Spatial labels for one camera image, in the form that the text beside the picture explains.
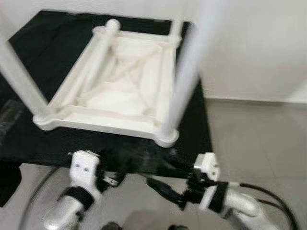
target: white wall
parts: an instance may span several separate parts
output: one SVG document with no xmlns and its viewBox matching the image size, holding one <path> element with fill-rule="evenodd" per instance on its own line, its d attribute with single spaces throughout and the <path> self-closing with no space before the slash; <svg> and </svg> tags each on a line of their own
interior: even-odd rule
<svg viewBox="0 0 307 230">
<path fill-rule="evenodd" d="M 198 0 L 187 0 L 193 19 Z M 39 9 L 172 18 L 178 0 L 0 0 L 9 35 Z M 305 0 L 231 0 L 201 73 L 213 98 L 307 103 Z"/>
</svg>

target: floor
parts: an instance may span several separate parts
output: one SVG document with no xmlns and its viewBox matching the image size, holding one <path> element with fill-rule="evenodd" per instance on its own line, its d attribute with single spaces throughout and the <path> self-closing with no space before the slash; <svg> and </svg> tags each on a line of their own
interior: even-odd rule
<svg viewBox="0 0 307 230">
<path fill-rule="evenodd" d="M 264 186 L 285 199 L 302 229 L 307 229 L 307 108 L 302 105 L 208 101 L 213 146 L 222 167 L 222 180 Z M 0 229 L 17 230 L 21 213 L 37 183 L 49 167 L 22 165 L 23 180 L 5 208 L 0 209 Z M 163 178 L 178 191 L 184 180 Z M 68 169 L 60 169 L 42 189 L 34 203 L 28 230 L 41 230 L 41 219 L 69 184 Z M 257 197 L 265 196 L 242 190 Z M 87 213 L 81 230 L 100 230 L 116 221 L 126 230 L 166 230 L 182 224 L 191 230 L 231 230 L 212 213 L 201 213 L 197 205 L 185 212 L 163 200 L 139 175 L 130 175 L 118 189 L 110 189 L 105 199 Z M 285 217 L 265 207 L 280 230 L 289 229 Z"/>
</svg>

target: black cloth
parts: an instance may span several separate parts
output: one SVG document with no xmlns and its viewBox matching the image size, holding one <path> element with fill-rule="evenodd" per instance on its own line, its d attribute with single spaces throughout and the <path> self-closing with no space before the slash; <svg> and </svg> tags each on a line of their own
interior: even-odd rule
<svg viewBox="0 0 307 230">
<path fill-rule="evenodd" d="M 170 21 L 41 11 L 18 31 L 10 42 L 40 90 L 50 101 L 89 42 L 92 29 L 105 25 L 111 18 L 118 19 L 121 30 L 126 31 L 167 35 L 170 28 Z M 188 25 L 184 24 L 183 36 Z M 0 76 L 0 102 L 4 98 L 18 100 L 18 96 Z M 161 160 L 161 153 L 172 151 L 184 163 L 193 164 L 199 153 L 212 151 L 200 83 L 195 89 L 179 131 L 180 138 L 176 145 L 172 149 L 162 149 L 153 144 L 153 141 L 142 138 L 63 127 L 43 131 L 33 124 L 31 113 L 25 110 L 0 147 L 0 161 L 68 167 L 71 157 L 68 152 L 80 149 L 100 152 L 102 149 L 109 149 L 112 151 L 105 162 L 106 167 L 109 170 L 117 170 L 121 159 L 126 157 L 123 153 L 127 151 L 123 149 L 128 144 L 129 148 L 137 146 L 135 149 L 139 151 L 148 151 L 150 148 L 150 156 L 146 157 L 153 158 L 153 162 L 156 162 L 154 166 L 146 166 L 142 162 L 143 167 L 138 167 L 138 171 L 143 172 L 147 168 L 148 173 L 185 177 L 185 170 L 176 170 L 167 161 Z"/>
</svg>

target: robotic hand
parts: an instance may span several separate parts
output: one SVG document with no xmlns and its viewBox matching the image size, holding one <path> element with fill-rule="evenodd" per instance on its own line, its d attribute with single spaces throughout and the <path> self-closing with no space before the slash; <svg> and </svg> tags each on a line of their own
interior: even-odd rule
<svg viewBox="0 0 307 230">
<path fill-rule="evenodd" d="M 77 151 L 71 162 L 71 187 L 67 188 L 57 204 L 44 217 L 47 230 L 76 230 L 85 212 L 99 202 L 102 193 L 110 186 L 117 187 L 125 172 L 106 177 L 100 168 L 100 156 L 91 151 Z"/>
<path fill-rule="evenodd" d="M 104 176 L 99 168 L 99 156 L 90 151 L 77 151 L 71 163 L 71 187 L 45 215 L 47 230 L 76 230 L 86 210 L 101 199 L 109 186 L 117 187 L 125 178 L 125 171 L 116 177 Z M 199 204 L 199 209 L 210 210 L 228 220 L 238 230 L 277 230 L 265 216 L 260 202 L 218 182 L 220 169 L 215 154 L 199 154 L 187 180 L 187 189 L 178 194 L 169 185 L 148 177 L 147 184 L 181 210 L 188 202 Z"/>
<path fill-rule="evenodd" d="M 234 229 L 277 230 L 257 199 L 231 189 L 229 183 L 218 182 L 219 175 L 215 154 L 205 153 L 198 155 L 187 180 L 188 187 L 182 195 L 153 178 L 147 178 L 147 184 L 181 210 L 185 209 L 187 202 L 199 204 L 200 210 L 217 213 Z"/>
</svg>

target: cable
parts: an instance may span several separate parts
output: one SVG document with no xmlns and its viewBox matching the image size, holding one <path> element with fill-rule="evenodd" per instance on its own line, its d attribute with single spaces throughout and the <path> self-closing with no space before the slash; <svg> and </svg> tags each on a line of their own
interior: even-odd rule
<svg viewBox="0 0 307 230">
<path fill-rule="evenodd" d="M 257 199 L 260 203 L 266 204 L 266 205 L 270 205 L 273 206 L 279 210 L 281 210 L 284 214 L 286 214 L 288 216 L 288 213 L 285 211 L 285 209 L 283 207 L 281 207 L 280 205 L 267 201 L 267 200 L 261 200 L 261 199 Z"/>
<path fill-rule="evenodd" d="M 18 230 L 24 230 L 27 224 L 27 221 L 29 219 L 29 215 L 31 214 L 31 210 L 32 210 L 32 204 L 34 203 L 34 200 L 36 198 L 36 196 L 38 195 L 38 193 L 40 192 L 40 190 L 42 189 L 42 187 L 45 185 L 45 183 L 49 180 L 49 178 L 54 175 L 54 173 L 59 169 L 59 167 L 55 167 L 52 168 L 50 170 L 50 172 L 43 178 L 43 180 L 39 183 L 39 185 L 36 187 L 35 191 L 32 193 L 25 209 L 24 212 L 22 214 L 22 218 L 21 221 L 19 223 L 19 227 Z"/>
<path fill-rule="evenodd" d="M 299 230 L 297 221 L 296 221 L 296 219 L 294 217 L 294 214 L 290 210 L 289 206 L 282 199 L 280 199 L 276 194 L 270 192 L 269 190 L 267 190 L 265 188 L 262 188 L 262 187 L 259 187 L 259 186 L 253 185 L 253 184 L 240 183 L 240 187 L 258 190 L 258 191 L 260 191 L 262 193 L 265 193 L 265 194 L 271 196 L 275 200 L 277 200 L 281 204 L 281 206 L 284 209 L 284 211 L 288 214 L 287 216 L 289 217 L 289 221 L 290 221 L 291 226 L 292 226 L 291 229 L 292 230 Z"/>
</svg>

